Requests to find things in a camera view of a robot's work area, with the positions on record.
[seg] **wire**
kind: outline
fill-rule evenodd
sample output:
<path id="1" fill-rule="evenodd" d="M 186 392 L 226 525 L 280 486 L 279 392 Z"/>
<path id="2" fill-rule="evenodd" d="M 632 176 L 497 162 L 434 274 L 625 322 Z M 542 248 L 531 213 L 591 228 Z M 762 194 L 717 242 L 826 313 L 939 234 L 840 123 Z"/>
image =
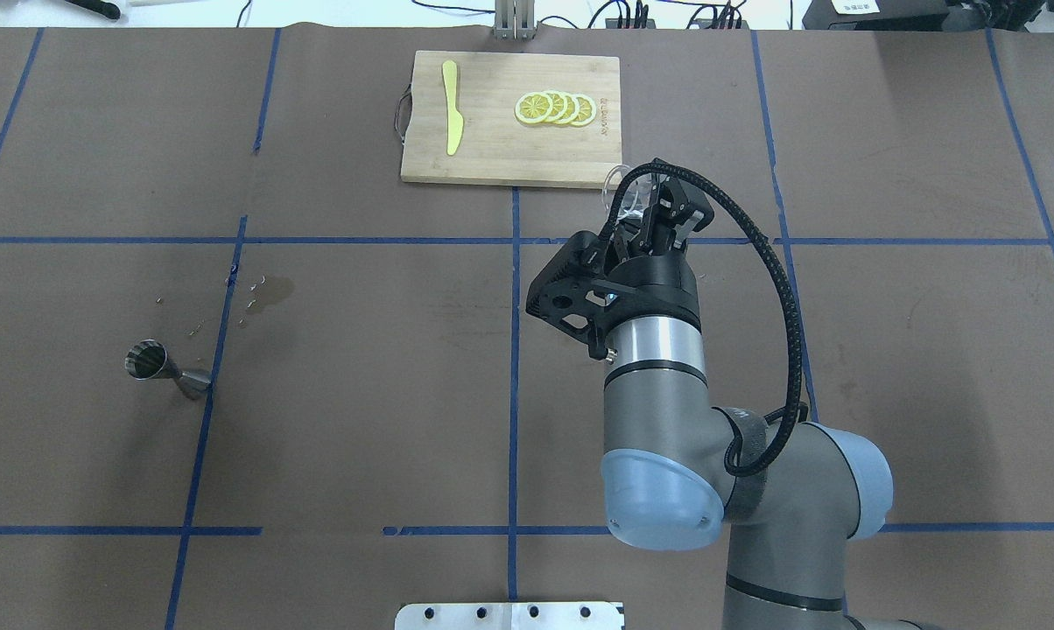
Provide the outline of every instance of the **wire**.
<path id="1" fill-rule="evenodd" d="M 579 25 L 578 25 L 578 24 L 575 24 L 575 23 L 572 23 L 572 22 L 571 22 L 570 20 L 568 20 L 567 18 L 564 18 L 564 17 L 562 17 L 562 16 L 546 16 L 546 17 L 544 17 L 543 19 L 539 20 L 539 23 L 544 23 L 544 22 L 545 22 L 546 20 L 562 20 L 562 21 L 564 21 L 564 23 L 568 23 L 568 24 L 570 24 L 570 25 L 571 25 L 572 27 L 574 27 L 574 28 L 579 28 Z"/>
<path id="2" fill-rule="evenodd" d="M 702 175 L 687 168 L 675 166 L 675 164 L 666 163 L 662 160 L 640 164 L 640 166 L 628 171 L 623 179 L 620 180 L 617 192 L 612 196 L 612 204 L 608 206 L 606 223 L 601 228 L 601 232 L 598 235 L 598 242 L 587 248 L 586 252 L 582 255 L 581 262 L 583 265 L 594 268 L 594 265 L 602 263 L 604 248 L 607 248 L 617 229 L 617 218 L 620 215 L 620 206 L 622 206 L 624 200 L 624 193 L 628 191 L 628 186 L 631 186 L 637 178 L 649 174 L 678 177 L 683 182 L 698 188 L 710 196 L 710 199 L 718 202 L 720 206 L 726 209 L 726 213 L 734 218 L 738 227 L 741 228 L 741 231 L 744 232 L 744 235 L 747 236 L 748 242 L 756 249 L 757 254 L 764 263 L 764 268 L 767 269 L 767 274 L 773 279 L 773 287 L 776 287 L 776 294 L 779 295 L 780 308 L 783 311 L 783 332 L 786 334 L 788 347 L 788 381 L 786 401 L 783 403 L 783 415 L 780 418 L 780 427 L 776 430 L 776 437 L 773 438 L 772 442 L 767 444 L 762 454 L 754 459 L 754 461 L 746 464 L 746 466 L 740 466 L 741 432 L 737 430 L 734 422 L 730 422 L 731 428 L 734 428 L 734 440 L 730 441 L 730 446 L 726 449 L 726 457 L 723 459 L 726 472 L 730 475 L 755 475 L 767 469 L 775 461 L 776 457 L 779 456 L 780 452 L 783 451 L 783 448 L 787 446 L 788 439 L 792 438 L 792 431 L 795 431 L 796 421 L 800 414 L 802 414 L 802 411 L 800 411 L 799 395 L 800 390 L 803 388 L 803 327 L 799 319 L 799 301 L 796 299 L 788 275 L 783 270 L 783 263 L 780 262 L 780 259 L 776 256 L 776 252 L 773 251 L 773 247 L 767 242 L 767 236 L 757 228 L 756 223 L 752 222 L 752 219 L 748 218 L 748 215 L 741 209 L 740 204 L 735 202 L 730 196 L 726 195 L 726 192 L 716 186 L 715 183 Z"/>
<path id="3" fill-rule="evenodd" d="M 690 25 L 695 24 L 696 19 L 699 19 L 699 13 L 702 13 L 704 8 L 713 8 L 713 11 L 715 11 L 715 17 L 718 17 L 718 4 L 702 4 L 690 14 L 690 20 L 686 21 L 687 28 L 690 28 Z"/>
<path id="4" fill-rule="evenodd" d="M 242 25 L 243 13 L 247 13 L 247 8 L 251 7 L 251 3 L 254 2 L 254 1 L 255 0 L 247 0 L 247 4 L 243 4 L 243 7 L 239 8 L 239 19 L 235 20 L 235 27 L 236 28 L 238 28 L 240 25 Z"/>
<path id="5" fill-rule="evenodd" d="M 446 4 L 427 4 L 426 2 L 419 2 L 418 0 L 411 0 L 411 4 L 417 4 L 419 7 L 427 8 L 446 8 L 448 12 L 471 12 L 476 15 L 482 15 L 482 13 L 495 13 L 492 8 L 477 8 L 477 7 L 450 7 Z"/>
<path id="6" fill-rule="evenodd" d="M 623 4 L 624 8 L 626 8 L 626 11 L 627 11 L 627 8 L 628 8 L 627 1 L 626 0 L 608 0 L 606 3 L 601 4 L 601 6 L 598 8 L 598 11 L 593 14 L 593 17 L 590 18 L 590 23 L 586 26 L 586 28 L 593 28 L 593 23 L 597 21 L 598 17 L 601 16 L 601 13 L 604 13 L 604 11 L 606 11 L 606 8 L 608 7 L 608 4 L 617 4 L 617 20 L 618 20 L 618 22 L 620 20 L 624 20 L 624 13 L 622 11 L 620 11 L 620 5 Z"/>

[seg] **metal bracket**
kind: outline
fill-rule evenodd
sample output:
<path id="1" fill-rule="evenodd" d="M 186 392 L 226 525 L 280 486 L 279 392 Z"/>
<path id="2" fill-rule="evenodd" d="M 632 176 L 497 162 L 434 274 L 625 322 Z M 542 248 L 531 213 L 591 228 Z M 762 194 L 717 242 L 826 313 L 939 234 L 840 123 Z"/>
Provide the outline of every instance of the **metal bracket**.
<path id="1" fill-rule="evenodd" d="M 495 39 L 534 39 L 534 0 L 495 0 Z"/>
<path id="2" fill-rule="evenodd" d="M 616 602 L 471 603 L 410 605 L 395 615 L 395 630 L 623 630 Z"/>

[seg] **cutting board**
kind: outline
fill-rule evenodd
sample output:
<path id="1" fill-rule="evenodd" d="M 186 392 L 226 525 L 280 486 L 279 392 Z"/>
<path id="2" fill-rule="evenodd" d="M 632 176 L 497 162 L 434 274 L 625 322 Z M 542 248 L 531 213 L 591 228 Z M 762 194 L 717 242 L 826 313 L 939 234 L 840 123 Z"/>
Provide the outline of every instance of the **cutting board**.
<path id="1" fill-rule="evenodd" d="M 442 63 L 457 64 L 461 146 L 446 153 Z M 598 103 L 586 126 L 528 125 L 514 107 L 527 92 L 583 93 Z M 600 189 L 622 162 L 620 59 L 574 55 L 418 51 L 411 79 L 404 182 Z"/>

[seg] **metal plate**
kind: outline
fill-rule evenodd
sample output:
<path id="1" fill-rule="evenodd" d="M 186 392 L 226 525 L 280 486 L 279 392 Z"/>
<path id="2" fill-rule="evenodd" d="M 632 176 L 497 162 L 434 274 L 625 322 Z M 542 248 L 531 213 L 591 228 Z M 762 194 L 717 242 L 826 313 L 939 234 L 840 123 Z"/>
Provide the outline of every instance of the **metal plate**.
<path id="1" fill-rule="evenodd" d="M 471 603 L 410 605 L 395 630 L 623 630 L 624 605 L 614 602 Z"/>

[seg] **water spill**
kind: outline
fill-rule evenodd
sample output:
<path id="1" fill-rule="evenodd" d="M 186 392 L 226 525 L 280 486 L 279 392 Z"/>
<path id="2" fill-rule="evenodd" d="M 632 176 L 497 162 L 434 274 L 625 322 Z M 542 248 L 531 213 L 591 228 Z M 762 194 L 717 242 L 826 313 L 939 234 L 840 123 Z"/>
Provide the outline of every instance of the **water spill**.
<path id="1" fill-rule="evenodd" d="M 247 303 L 246 311 L 251 315 L 257 315 L 267 307 L 274 307 L 275 303 L 282 302 L 294 292 L 294 281 L 282 276 L 262 276 L 262 279 L 255 284 L 251 284 L 251 301 Z"/>
<path id="2" fill-rule="evenodd" d="M 207 323 L 207 322 L 208 322 L 208 319 L 201 319 L 201 320 L 199 320 L 199 323 L 196 323 L 196 328 L 194 328 L 194 330 L 189 331 L 189 336 L 191 336 L 191 337 L 192 336 L 196 336 L 196 333 L 199 333 L 199 330 L 201 330 L 201 328 L 203 328 L 204 323 Z"/>

